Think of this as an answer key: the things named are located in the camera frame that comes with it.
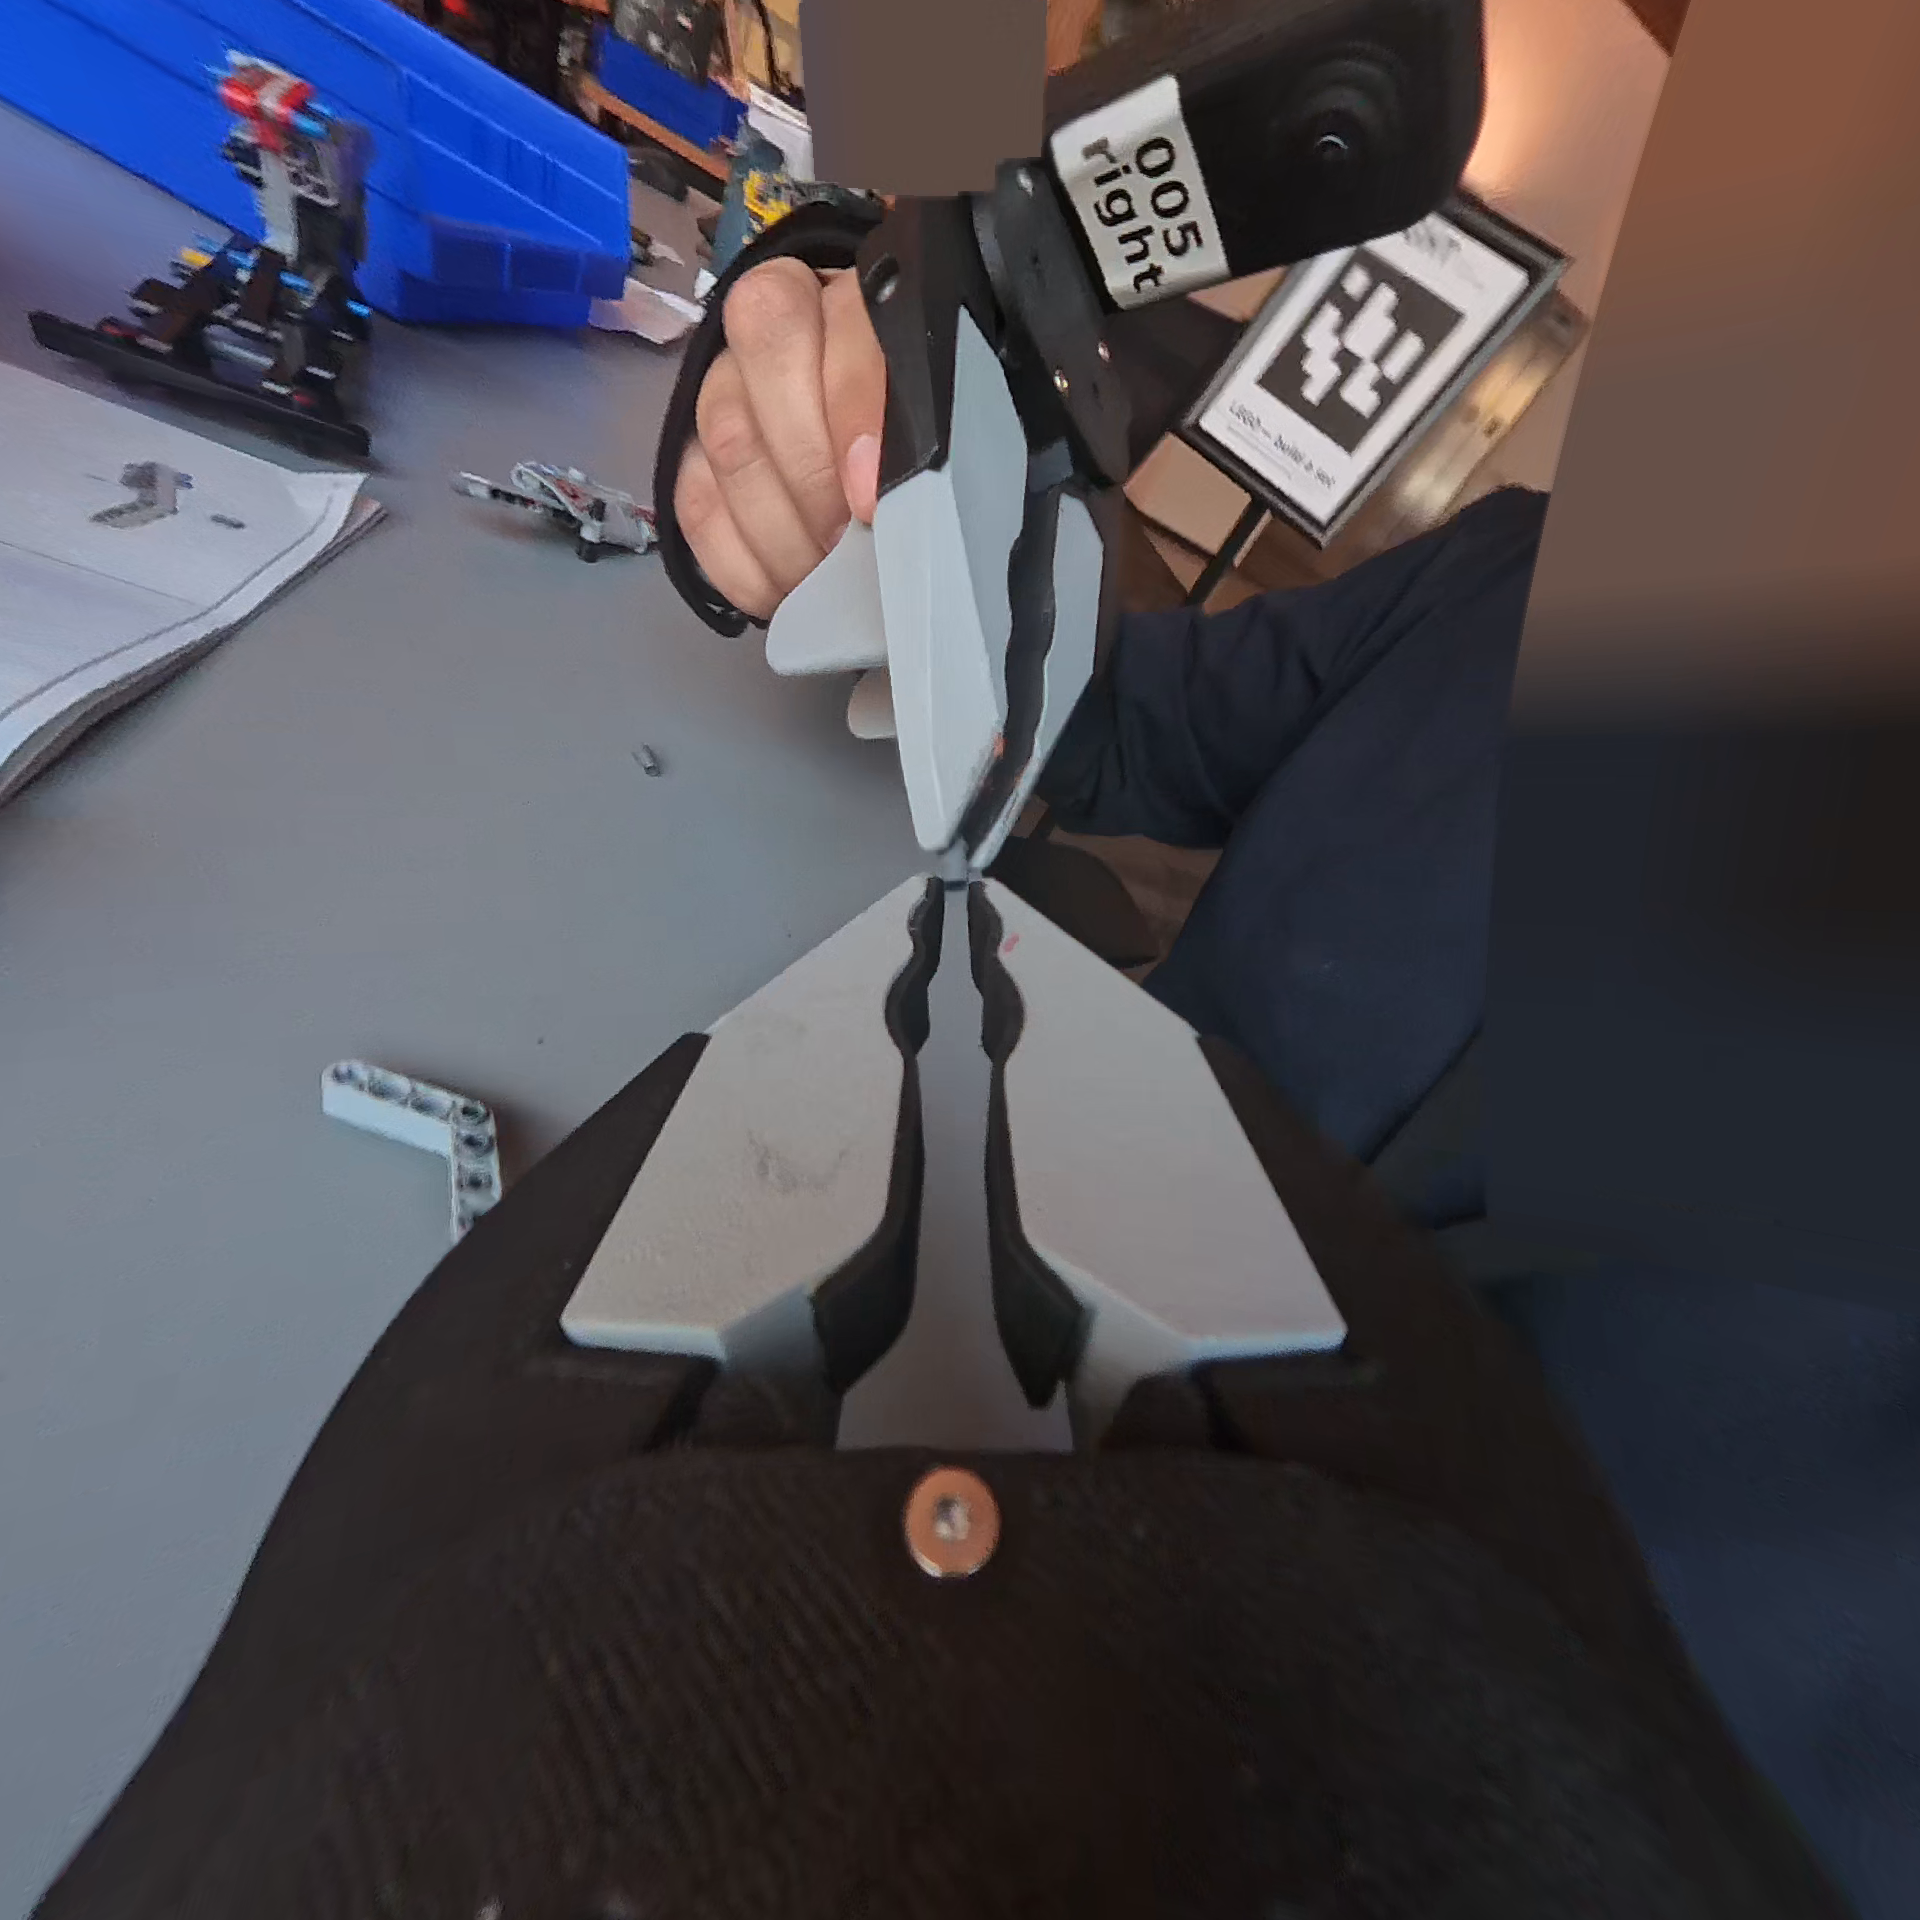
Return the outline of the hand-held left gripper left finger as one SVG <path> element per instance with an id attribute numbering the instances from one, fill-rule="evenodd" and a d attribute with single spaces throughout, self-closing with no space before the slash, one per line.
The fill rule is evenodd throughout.
<path id="1" fill-rule="evenodd" d="M 944 887 L 901 883 L 703 1036 L 560 1327 L 843 1397 L 915 1302 Z"/>

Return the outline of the grey angled lego beam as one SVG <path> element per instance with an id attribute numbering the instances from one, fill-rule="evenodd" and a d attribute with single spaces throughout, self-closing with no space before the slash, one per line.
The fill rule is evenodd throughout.
<path id="1" fill-rule="evenodd" d="M 361 1060 L 321 1073 L 323 1112 L 445 1163 L 449 1237 L 461 1240 L 504 1193 L 496 1118 L 485 1102 Z"/>

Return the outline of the black red lego model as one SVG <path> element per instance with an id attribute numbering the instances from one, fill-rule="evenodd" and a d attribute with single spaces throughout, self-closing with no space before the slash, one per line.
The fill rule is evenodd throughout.
<path id="1" fill-rule="evenodd" d="M 184 247 L 165 277 L 129 293 L 121 318 L 83 325 L 34 308 L 34 343 L 121 381 L 217 400 L 307 452 L 367 459 L 370 431 L 342 385 L 374 334 L 358 281 L 374 136 L 269 57 L 230 51 L 211 76 L 231 116 L 223 157 L 262 233 Z"/>

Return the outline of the black-framed marker sign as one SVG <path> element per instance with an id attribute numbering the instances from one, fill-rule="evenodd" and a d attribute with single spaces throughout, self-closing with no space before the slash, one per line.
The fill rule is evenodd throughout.
<path id="1" fill-rule="evenodd" d="M 1319 552 L 1435 525 L 1555 381 L 1589 318 L 1570 257 L 1473 193 L 1288 270 L 1176 433 Z"/>

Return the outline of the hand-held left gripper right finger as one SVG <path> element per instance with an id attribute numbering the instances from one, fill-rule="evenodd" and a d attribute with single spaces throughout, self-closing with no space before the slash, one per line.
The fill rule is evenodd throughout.
<path id="1" fill-rule="evenodd" d="M 1322 1360 L 1349 1325 L 1194 1029 L 995 879 L 967 926 L 993 1064 L 999 1342 L 1099 1446 L 1133 1391 L 1223 1360 Z"/>

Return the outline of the person's right forearm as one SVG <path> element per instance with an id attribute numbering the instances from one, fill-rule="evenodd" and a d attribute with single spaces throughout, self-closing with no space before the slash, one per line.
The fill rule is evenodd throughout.
<path id="1" fill-rule="evenodd" d="M 1040 798 L 1073 832 L 1223 847 L 1299 753 L 1493 751 L 1551 502 L 1503 487 L 1327 583 L 1122 615 Z"/>

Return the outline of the person's dark trousers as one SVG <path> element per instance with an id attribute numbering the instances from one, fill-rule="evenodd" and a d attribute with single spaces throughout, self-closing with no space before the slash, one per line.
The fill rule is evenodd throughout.
<path id="1" fill-rule="evenodd" d="M 1251 817 L 1145 979 L 1230 1041 L 1416 1225 L 1486 1211 L 1482 1062 L 1496 841 Z"/>

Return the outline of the person's right hand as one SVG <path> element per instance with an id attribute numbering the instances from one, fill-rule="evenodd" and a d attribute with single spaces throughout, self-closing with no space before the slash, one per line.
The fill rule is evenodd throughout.
<path id="1" fill-rule="evenodd" d="M 675 510 L 706 583 L 765 620 L 878 504 L 885 363 L 857 277 L 791 256 L 723 302 Z"/>

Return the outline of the small grey lego assembly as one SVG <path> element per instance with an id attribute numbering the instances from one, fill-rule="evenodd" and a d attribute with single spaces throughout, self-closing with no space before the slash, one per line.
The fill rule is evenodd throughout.
<path id="1" fill-rule="evenodd" d="M 655 510 L 624 489 L 590 480 L 583 469 L 517 462 L 504 483 L 478 471 L 457 471 L 450 485 L 461 495 L 493 500 L 555 524 L 571 537 L 575 552 L 583 561 L 611 556 L 646 558 L 659 545 Z"/>

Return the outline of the blue plastic bin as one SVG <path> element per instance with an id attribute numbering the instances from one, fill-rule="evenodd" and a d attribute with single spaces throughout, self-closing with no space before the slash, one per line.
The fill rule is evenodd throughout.
<path id="1" fill-rule="evenodd" d="M 7 104 L 262 233 L 214 69 L 263 57 L 370 129 L 363 299 L 392 320 L 575 329 L 634 262 L 624 151 L 381 3 L 5 3 Z"/>

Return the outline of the small blue storage bin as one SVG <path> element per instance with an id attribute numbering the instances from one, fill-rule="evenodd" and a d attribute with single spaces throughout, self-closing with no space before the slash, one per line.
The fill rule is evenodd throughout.
<path id="1" fill-rule="evenodd" d="M 694 149 L 712 151 L 737 136 L 746 108 L 720 83 L 725 32 L 714 13 L 666 22 L 657 38 L 627 38 L 611 22 L 592 35 L 592 79 L 615 103 L 635 110 Z"/>

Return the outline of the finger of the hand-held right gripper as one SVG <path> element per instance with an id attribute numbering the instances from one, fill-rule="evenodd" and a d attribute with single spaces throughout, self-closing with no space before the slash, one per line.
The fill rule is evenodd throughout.
<path id="1" fill-rule="evenodd" d="M 1106 545 L 1087 491 L 1057 485 L 1033 494 L 1011 559 L 1006 723 L 966 817 L 963 873 L 990 869 L 1096 677 L 1105 572 Z"/>
<path id="2" fill-rule="evenodd" d="M 873 545 L 903 791 L 920 846 L 990 859 L 1006 813 L 970 825 L 1002 764 L 1024 529 L 1027 438 L 1002 360 L 970 310 L 957 323 L 944 465 L 880 494 Z"/>

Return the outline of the white paper sheets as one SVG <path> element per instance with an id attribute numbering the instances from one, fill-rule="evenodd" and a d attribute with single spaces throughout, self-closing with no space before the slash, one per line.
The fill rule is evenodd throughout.
<path id="1" fill-rule="evenodd" d="M 653 348 L 675 348 L 705 320 L 705 302 L 669 293 L 630 277 L 619 296 L 590 302 L 589 325 L 606 334 L 635 339 Z"/>

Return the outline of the lego instruction booklet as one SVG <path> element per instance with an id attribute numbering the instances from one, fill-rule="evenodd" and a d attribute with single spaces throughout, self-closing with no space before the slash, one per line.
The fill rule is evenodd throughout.
<path id="1" fill-rule="evenodd" d="M 2 369 L 2 798 L 385 517 L 298 471 Z"/>

